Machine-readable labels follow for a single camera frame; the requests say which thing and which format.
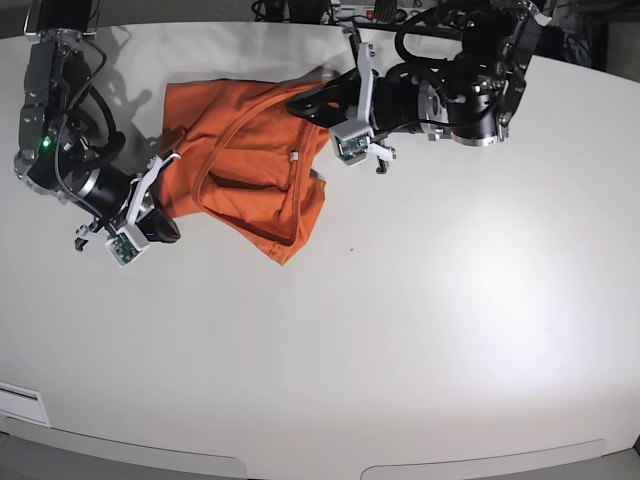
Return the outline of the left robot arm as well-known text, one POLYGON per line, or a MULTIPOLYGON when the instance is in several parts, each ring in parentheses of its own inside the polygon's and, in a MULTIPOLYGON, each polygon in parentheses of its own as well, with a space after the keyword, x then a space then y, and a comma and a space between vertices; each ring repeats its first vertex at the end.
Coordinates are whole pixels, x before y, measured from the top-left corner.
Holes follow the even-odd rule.
POLYGON ((352 30, 355 67, 292 97, 286 109, 328 129, 347 161, 396 132, 472 147, 501 142, 550 22, 543 7, 541 1, 443 1, 396 27, 401 61, 384 75, 371 66, 369 45, 352 30))

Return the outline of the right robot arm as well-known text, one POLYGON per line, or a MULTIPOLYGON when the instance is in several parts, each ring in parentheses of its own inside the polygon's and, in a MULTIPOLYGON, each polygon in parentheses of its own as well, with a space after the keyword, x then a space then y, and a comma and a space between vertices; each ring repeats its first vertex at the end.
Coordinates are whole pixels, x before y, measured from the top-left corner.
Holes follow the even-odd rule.
POLYGON ((130 251, 147 243, 173 244, 180 233, 154 185, 178 156, 155 157, 142 173, 116 165, 126 136, 94 85, 101 66, 85 58, 92 49, 101 64, 107 62, 93 40, 98 11, 96 1, 32 2, 24 32, 35 42, 24 78, 14 171, 31 190, 91 215, 91 223, 76 233, 78 251, 93 238, 130 251))

